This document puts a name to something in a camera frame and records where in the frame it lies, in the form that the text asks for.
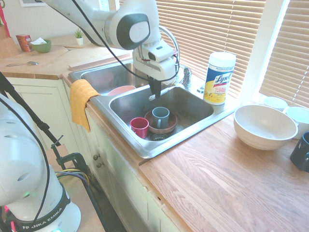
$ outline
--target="red container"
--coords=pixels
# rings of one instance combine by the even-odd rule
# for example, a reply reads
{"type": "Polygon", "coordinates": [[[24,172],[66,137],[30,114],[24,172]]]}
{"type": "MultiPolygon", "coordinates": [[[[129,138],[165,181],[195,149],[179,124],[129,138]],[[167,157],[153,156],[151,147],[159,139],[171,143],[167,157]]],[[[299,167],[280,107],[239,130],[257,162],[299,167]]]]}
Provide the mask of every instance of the red container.
{"type": "Polygon", "coordinates": [[[142,139],[147,137],[149,122],[143,117],[136,117],[130,122],[132,130],[142,139]]]}
{"type": "Polygon", "coordinates": [[[32,46],[30,44],[31,37],[30,35],[16,35],[19,46],[23,52],[31,52],[32,46]]]}

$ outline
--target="brown plate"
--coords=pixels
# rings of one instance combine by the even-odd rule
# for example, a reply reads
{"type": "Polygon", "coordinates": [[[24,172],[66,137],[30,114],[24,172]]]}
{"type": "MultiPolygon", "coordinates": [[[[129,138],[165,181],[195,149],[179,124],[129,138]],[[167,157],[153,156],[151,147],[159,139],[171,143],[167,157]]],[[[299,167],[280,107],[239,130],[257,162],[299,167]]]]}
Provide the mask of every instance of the brown plate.
{"type": "Polygon", "coordinates": [[[168,125],[165,129],[157,129],[152,127],[153,125],[153,113],[152,110],[149,111],[146,115],[145,115],[145,119],[147,119],[149,121],[149,127],[148,130],[150,130],[151,132],[155,133],[155,134],[166,134],[171,132],[172,130],[175,129],[176,125],[177,125],[177,116],[173,113],[173,112],[169,112],[169,122],[168,125]]]}

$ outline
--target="cabinet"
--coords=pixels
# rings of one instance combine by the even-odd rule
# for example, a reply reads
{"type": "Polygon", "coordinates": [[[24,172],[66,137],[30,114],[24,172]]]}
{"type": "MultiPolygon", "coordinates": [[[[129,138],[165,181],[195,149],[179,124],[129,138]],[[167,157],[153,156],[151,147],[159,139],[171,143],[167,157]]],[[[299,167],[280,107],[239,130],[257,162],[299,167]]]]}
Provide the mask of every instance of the cabinet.
{"type": "Polygon", "coordinates": [[[98,179],[128,232],[178,232],[162,211],[165,207],[137,178],[137,173],[105,134],[104,129],[86,115],[91,132],[85,132],[90,169],[98,179]]]}
{"type": "MultiPolygon", "coordinates": [[[[76,124],[72,123],[70,103],[62,80],[42,80],[26,78],[7,78],[35,114],[50,126],[50,132],[65,144],[68,151],[82,152],[83,143],[78,136],[76,124]]],[[[39,139],[45,150],[52,141],[37,129],[39,139]]]]}

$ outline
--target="white cup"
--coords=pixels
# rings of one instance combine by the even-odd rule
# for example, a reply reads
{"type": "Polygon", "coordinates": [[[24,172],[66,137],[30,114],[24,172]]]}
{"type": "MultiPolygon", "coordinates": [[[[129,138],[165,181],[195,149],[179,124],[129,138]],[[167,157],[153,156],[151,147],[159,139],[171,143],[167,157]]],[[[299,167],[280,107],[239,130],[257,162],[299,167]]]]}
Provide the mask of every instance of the white cup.
{"type": "Polygon", "coordinates": [[[294,138],[300,139],[309,131],[309,109],[292,106],[286,110],[286,114],[298,124],[298,133],[294,138]]]}
{"type": "Polygon", "coordinates": [[[286,101],[282,100],[281,98],[266,97],[264,99],[263,105],[280,110],[282,112],[288,106],[288,103],[286,103],[286,101]]]}

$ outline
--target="yellow towel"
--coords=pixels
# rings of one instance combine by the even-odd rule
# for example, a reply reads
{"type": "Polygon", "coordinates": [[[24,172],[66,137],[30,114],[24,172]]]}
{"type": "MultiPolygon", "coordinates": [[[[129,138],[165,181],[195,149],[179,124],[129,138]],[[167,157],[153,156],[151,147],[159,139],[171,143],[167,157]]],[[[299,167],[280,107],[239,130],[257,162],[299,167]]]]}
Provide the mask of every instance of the yellow towel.
{"type": "Polygon", "coordinates": [[[71,86],[70,103],[72,121],[85,127],[88,132],[90,132],[90,127],[85,113],[86,103],[91,97],[97,95],[100,94],[84,79],[75,81],[71,86]]]}

